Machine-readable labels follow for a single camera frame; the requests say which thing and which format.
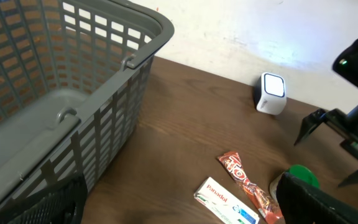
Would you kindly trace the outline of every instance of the gray plastic basket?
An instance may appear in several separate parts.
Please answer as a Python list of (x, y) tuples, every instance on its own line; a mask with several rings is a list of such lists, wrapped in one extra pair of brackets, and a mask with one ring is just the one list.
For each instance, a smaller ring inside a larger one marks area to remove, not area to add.
[(74, 172), (93, 188), (172, 35), (128, 1), (0, 1), (0, 209)]

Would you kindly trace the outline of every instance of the small electronic device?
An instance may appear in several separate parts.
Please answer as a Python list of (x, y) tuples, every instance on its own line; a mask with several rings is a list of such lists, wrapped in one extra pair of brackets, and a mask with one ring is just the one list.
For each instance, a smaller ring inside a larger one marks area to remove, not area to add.
[(263, 113), (278, 115), (287, 103), (283, 77), (265, 72), (254, 87), (256, 109)]

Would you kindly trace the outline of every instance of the red snack wrapper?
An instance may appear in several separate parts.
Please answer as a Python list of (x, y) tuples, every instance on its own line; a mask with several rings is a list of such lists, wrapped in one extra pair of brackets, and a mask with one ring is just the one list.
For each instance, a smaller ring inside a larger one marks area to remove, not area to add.
[(249, 181), (242, 169), (241, 160), (237, 152), (227, 152), (223, 156), (219, 156), (218, 159), (234, 181), (246, 192), (268, 224), (273, 224), (283, 217), (278, 203), (256, 184)]

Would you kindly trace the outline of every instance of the brown table surface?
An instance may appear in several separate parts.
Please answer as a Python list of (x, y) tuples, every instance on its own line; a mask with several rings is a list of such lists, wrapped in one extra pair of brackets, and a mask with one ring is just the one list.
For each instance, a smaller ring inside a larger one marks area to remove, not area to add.
[(83, 223), (221, 223), (193, 198), (207, 177), (256, 211), (216, 159), (227, 151), (239, 152), (264, 190), (302, 164), (323, 191), (358, 209), (358, 185), (336, 187), (358, 162), (335, 132), (322, 125), (293, 146), (302, 118), (315, 109), (288, 99), (279, 116), (259, 113), (251, 86), (156, 58), (137, 128), (90, 193)]

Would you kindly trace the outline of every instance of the green cap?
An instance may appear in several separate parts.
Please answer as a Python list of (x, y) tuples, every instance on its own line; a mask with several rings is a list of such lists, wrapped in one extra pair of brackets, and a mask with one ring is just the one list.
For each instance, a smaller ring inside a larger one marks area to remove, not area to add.
[(293, 165), (288, 169), (288, 172), (295, 177), (305, 181), (306, 183), (314, 187), (320, 188), (320, 184), (317, 180), (317, 177), (308, 168), (302, 165)]

